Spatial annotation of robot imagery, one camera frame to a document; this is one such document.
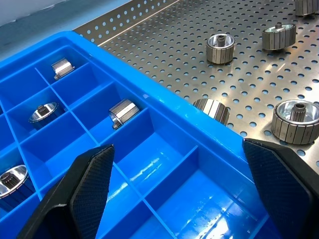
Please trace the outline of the blue compartment tray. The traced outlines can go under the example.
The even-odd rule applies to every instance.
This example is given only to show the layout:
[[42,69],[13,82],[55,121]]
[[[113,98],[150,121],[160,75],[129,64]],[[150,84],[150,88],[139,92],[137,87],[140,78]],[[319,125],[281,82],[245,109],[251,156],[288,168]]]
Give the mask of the blue compartment tray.
[[[75,70],[59,80],[51,67]],[[140,111],[114,130],[109,109]],[[61,115],[36,130],[39,105]],[[35,192],[0,208],[0,239],[16,239],[81,153],[112,144],[115,157],[96,239],[280,239],[242,150],[242,137],[74,32],[0,60],[0,173],[24,164]]]

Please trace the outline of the perforated metal tray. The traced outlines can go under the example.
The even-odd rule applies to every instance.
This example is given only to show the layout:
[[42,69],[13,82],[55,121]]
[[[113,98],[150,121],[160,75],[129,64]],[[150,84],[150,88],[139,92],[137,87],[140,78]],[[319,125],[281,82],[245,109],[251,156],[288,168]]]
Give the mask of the perforated metal tray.
[[[262,49],[262,31],[295,24],[296,42]],[[285,100],[319,105],[319,11],[296,16],[294,0],[133,0],[75,29],[181,98],[220,101],[242,136],[284,143],[271,133]],[[213,64],[206,42],[235,38],[233,60]]]

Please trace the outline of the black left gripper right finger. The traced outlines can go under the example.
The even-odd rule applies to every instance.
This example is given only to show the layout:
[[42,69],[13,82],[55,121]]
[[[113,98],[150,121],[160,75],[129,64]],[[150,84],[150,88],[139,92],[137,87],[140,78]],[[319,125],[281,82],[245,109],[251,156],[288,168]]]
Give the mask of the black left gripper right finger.
[[245,138],[260,199],[283,239],[319,239],[319,174],[292,149]]

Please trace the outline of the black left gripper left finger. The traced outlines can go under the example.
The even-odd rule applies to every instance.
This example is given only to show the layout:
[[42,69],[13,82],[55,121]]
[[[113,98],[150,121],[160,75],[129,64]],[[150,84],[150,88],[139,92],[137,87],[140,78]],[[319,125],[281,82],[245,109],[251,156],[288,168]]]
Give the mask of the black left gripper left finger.
[[112,144],[78,155],[16,239],[95,239],[107,202],[114,156]]

